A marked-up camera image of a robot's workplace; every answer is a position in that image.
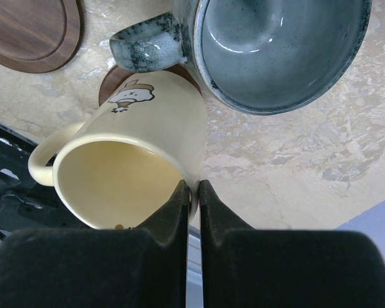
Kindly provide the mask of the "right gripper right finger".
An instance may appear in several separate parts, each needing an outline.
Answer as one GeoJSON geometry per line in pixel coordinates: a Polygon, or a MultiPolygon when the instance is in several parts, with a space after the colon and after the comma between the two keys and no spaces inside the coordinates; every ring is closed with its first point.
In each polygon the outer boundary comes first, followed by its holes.
{"type": "Polygon", "coordinates": [[[385,307],[385,263],[366,235],[257,230],[198,189],[205,307],[385,307]]]}

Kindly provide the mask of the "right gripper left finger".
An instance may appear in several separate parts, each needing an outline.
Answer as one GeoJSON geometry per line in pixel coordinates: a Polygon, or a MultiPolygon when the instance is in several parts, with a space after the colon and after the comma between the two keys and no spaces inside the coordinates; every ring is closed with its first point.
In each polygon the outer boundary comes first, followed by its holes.
{"type": "Polygon", "coordinates": [[[190,191],[130,229],[27,228],[0,245],[0,307],[184,307],[190,191]]]}

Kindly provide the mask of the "yellow mug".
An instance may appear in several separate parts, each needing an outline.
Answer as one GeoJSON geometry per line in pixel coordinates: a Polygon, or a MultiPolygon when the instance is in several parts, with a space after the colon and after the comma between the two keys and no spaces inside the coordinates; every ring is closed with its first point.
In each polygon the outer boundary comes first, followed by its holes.
{"type": "Polygon", "coordinates": [[[180,181],[195,215],[206,137],[207,109],[192,82],[169,71],[133,74],[88,120],[42,141],[28,170],[86,225],[136,227],[180,181]]]}

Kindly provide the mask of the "dark walnut coaster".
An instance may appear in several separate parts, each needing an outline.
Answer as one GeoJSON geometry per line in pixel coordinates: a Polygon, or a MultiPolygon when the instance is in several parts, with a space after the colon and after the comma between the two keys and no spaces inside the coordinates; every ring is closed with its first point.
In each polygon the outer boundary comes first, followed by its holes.
{"type": "MultiPolygon", "coordinates": [[[[176,64],[172,67],[165,69],[171,73],[177,74],[191,83],[200,94],[202,91],[200,86],[196,83],[193,77],[189,74],[187,69],[181,64],[176,64]]],[[[98,104],[101,106],[115,91],[116,89],[127,80],[133,73],[121,69],[118,65],[113,66],[109,72],[105,75],[101,82],[98,94],[98,104]]]]}
{"type": "Polygon", "coordinates": [[[55,71],[75,56],[83,32],[81,1],[0,1],[0,65],[55,71]]]}

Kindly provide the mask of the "grey mug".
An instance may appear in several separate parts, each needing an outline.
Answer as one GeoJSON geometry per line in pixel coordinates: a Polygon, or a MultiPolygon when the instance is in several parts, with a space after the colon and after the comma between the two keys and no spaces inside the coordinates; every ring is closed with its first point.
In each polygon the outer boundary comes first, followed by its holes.
{"type": "Polygon", "coordinates": [[[200,88],[253,115],[304,107],[345,73],[370,1],[174,1],[110,38],[117,65],[148,73],[181,64],[200,88]]]}

